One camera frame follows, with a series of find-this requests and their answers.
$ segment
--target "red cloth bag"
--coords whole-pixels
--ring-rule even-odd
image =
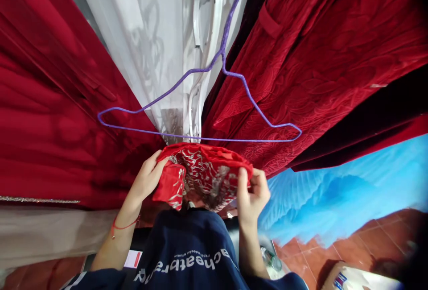
[[[183,190],[195,191],[205,207],[218,212],[236,198],[239,168],[248,172],[248,187],[253,166],[235,152],[222,147],[198,143],[178,143],[167,146],[158,161],[168,157],[154,201],[167,202],[181,209]]]

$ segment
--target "human hand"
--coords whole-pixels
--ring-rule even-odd
[[[158,150],[151,157],[144,161],[135,181],[129,191],[138,202],[143,202],[143,200],[152,193],[159,179],[161,178],[162,171],[165,164],[168,161],[168,157],[157,163],[157,158],[161,154],[161,150]]]
[[[237,193],[239,225],[241,227],[257,228],[257,219],[264,206],[268,203],[271,193],[262,170],[253,170],[253,177],[250,180],[253,189],[252,193],[248,191],[247,183],[247,170],[241,167],[239,169]]]

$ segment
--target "red velvet curtain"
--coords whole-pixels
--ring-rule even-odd
[[[267,0],[232,71],[273,124],[292,122],[303,134],[208,143],[277,173],[379,87],[426,64],[426,36],[416,0]],[[215,138],[296,134],[268,127],[236,79],[226,79],[203,126]]]
[[[99,124],[140,106],[73,0],[0,0],[0,69],[0,195],[120,207],[164,142]],[[155,131],[144,113],[106,117]]]
[[[428,65],[381,88],[288,164],[293,171],[338,166],[428,133]]]

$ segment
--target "red string bracelet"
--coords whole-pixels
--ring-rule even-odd
[[[140,219],[140,216],[141,216],[141,215],[139,215],[139,216],[137,217],[137,219],[136,219],[134,222],[132,222],[130,225],[127,225],[127,226],[126,226],[126,227],[124,227],[124,228],[119,228],[119,227],[117,227],[117,226],[116,226],[116,219],[117,219],[117,215],[116,215],[115,220],[113,221],[113,224],[112,224],[112,226],[111,226],[111,238],[112,238],[112,239],[114,239],[114,238],[115,238],[115,229],[117,229],[117,230],[124,230],[124,229],[126,229],[126,228],[130,227],[131,225],[133,225],[133,224],[137,223],[137,221]]]

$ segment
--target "white cloth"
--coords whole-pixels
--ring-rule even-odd
[[[1,206],[0,269],[96,253],[118,211]]]
[[[141,106],[145,106],[170,89],[188,69],[210,63],[219,48],[233,0],[222,0],[219,16],[213,14],[214,0],[200,0],[199,7],[195,8],[199,26],[193,25],[194,0],[87,2],[113,61]],[[242,16],[243,7],[240,4],[237,8],[229,43],[239,29],[238,17]],[[200,48],[195,46],[196,28],[200,34]],[[200,135],[203,102],[219,70],[217,63],[215,71],[208,75],[189,76],[172,94],[146,110],[156,128],[166,133]],[[195,97],[190,99],[191,92]],[[167,143],[181,141],[174,137],[164,139]]]

